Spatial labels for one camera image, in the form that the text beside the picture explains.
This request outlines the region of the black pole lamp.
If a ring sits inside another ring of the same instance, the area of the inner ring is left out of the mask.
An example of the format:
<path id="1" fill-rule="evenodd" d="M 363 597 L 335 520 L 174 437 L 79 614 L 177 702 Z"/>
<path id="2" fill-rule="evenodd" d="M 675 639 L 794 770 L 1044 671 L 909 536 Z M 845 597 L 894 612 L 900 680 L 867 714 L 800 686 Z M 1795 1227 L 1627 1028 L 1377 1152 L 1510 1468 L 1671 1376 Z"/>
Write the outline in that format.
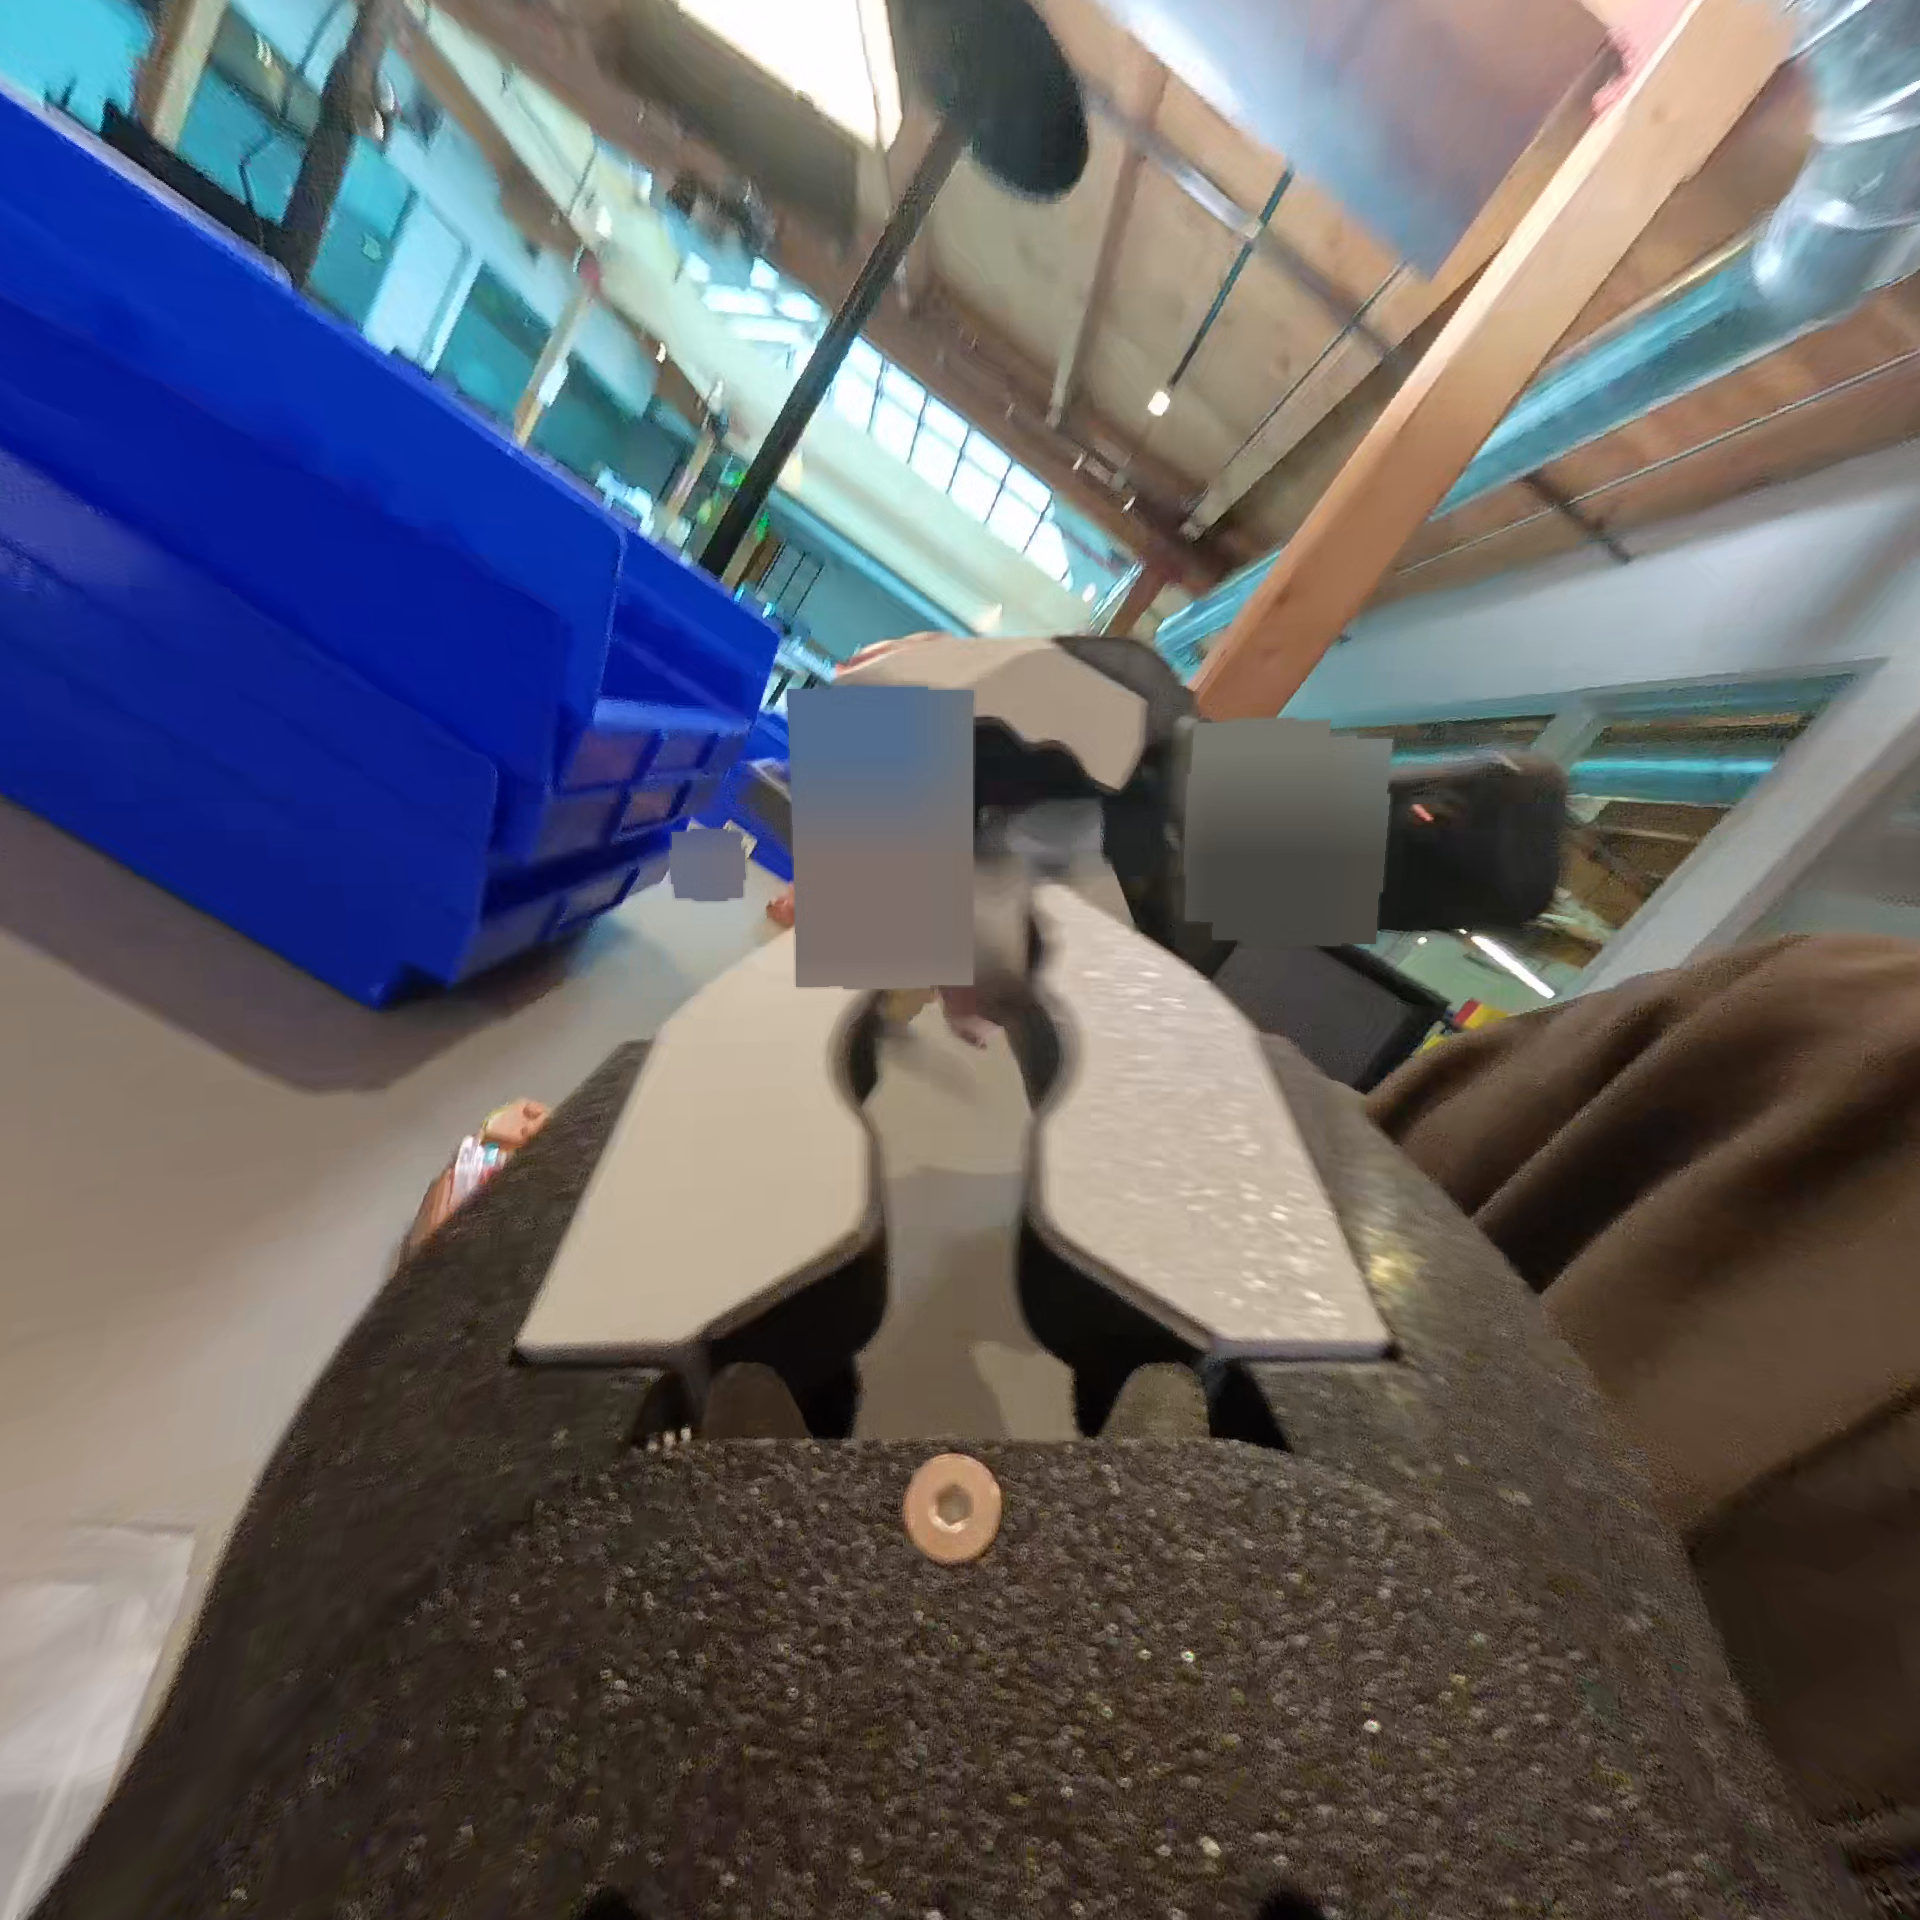
<path id="1" fill-rule="evenodd" d="M 750 467 L 710 529 L 698 564 L 711 577 L 729 573 L 754 529 L 960 156 L 975 156 L 1003 189 L 1033 204 L 1065 198 L 1092 159 L 1082 81 L 1033 3 L 885 3 L 885 22 L 894 73 L 928 99 L 934 130 Z"/>

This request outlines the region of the blue plastic bin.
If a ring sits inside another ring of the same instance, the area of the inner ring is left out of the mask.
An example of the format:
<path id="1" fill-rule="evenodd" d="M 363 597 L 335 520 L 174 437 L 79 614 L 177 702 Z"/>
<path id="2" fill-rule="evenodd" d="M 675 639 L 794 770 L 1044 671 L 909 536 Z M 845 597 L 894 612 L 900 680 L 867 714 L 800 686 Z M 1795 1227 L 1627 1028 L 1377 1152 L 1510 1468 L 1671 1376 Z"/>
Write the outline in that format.
<path id="1" fill-rule="evenodd" d="M 3 99 L 3 798 L 349 1000 L 566 936 L 540 853 L 621 533 L 422 372 Z"/>
<path id="2" fill-rule="evenodd" d="M 734 825 L 750 861 L 794 879 L 791 825 L 754 795 L 758 776 L 787 782 L 787 719 L 767 707 L 780 635 L 729 588 L 631 533 L 621 538 L 621 577 L 610 614 L 610 657 L 600 692 L 618 702 L 701 710 L 726 742 L 692 776 L 692 823 Z"/>

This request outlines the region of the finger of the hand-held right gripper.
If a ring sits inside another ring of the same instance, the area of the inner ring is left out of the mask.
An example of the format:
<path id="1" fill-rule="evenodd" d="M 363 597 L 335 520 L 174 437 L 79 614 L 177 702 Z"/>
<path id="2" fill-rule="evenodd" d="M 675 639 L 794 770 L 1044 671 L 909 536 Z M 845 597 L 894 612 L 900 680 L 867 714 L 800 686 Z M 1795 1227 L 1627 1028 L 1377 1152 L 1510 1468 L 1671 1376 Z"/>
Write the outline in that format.
<path id="1" fill-rule="evenodd" d="M 952 692 L 978 798 L 1116 798 L 1150 746 L 1146 699 L 1061 639 L 900 636 L 848 661 L 832 690 Z"/>
<path id="2" fill-rule="evenodd" d="M 1100 805 L 978 805 L 978 906 L 1020 906 L 1044 884 L 1100 875 L 1107 875 Z"/>

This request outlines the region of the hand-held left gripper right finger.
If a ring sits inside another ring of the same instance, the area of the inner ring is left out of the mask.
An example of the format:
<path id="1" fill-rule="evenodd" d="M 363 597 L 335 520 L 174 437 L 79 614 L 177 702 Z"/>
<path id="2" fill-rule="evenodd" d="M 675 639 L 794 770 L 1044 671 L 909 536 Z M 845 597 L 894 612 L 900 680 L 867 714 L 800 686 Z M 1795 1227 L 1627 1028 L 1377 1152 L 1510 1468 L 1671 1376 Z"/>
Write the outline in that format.
<path id="1" fill-rule="evenodd" d="M 1061 1067 L 1028 1217 L 1079 1274 L 1227 1362 L 1377 1362 L 1384 1321 L 1262 1032 L 1069 884 L 1033 895 Z"/>

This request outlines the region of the person's brown hoodie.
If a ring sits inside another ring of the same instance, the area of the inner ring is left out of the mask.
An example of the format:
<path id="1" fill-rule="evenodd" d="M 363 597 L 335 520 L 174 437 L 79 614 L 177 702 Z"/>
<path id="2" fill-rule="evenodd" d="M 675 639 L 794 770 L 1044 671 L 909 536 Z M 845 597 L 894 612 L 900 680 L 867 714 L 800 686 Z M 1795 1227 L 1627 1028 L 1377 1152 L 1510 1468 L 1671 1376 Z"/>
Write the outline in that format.
<path id="1" fill-rule="evenodd" d="M 1806 1818 L 1916 1917 L 1916 944 L 1633 977 L 1366 1106 L 1546 1300 Z"/>

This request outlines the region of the white plastic bag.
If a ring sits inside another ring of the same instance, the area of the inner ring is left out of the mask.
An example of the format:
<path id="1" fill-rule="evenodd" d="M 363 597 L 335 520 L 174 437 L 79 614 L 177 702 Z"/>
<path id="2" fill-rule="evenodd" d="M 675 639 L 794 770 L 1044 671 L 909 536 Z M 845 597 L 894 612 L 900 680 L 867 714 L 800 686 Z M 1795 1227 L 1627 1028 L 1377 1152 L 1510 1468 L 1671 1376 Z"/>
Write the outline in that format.
<path id="1" fill-rule="evenodd" d="M 194 1533 L 74 1526 L 3 1560 L 3 1917 L 101 1812 L 191 1593 Z"/>

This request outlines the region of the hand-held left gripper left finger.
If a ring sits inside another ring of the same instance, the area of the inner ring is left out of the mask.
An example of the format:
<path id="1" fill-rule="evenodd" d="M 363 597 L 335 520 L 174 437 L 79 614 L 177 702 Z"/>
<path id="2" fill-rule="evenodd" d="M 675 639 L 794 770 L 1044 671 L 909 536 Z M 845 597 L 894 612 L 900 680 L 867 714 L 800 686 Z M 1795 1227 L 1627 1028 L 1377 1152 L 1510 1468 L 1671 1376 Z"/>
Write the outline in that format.
<path id="1" fill-rule="evenodd" d="M 882 1239 L 878 1146 L 854 1094 L 868 997 L 800 985 L 758 948 L 689 997 L 517 1332 L 522 1362 L 692 1362 Z"/>

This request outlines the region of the silver ventilation duct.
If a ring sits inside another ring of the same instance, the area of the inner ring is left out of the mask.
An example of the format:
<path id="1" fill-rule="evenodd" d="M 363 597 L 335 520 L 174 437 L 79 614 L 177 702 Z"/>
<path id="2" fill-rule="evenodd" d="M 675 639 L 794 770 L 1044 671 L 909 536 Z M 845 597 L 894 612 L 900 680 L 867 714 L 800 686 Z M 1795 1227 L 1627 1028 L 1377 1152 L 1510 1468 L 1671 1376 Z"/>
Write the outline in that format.
<path id="1" fill-rule="evenodd" d="M 1916 275 L 1916 3 L 1790 3 L 1814 130 L 1784 204 L 1731 253 L 1555 361 L 1434 516 L 1836 328 Z"/>

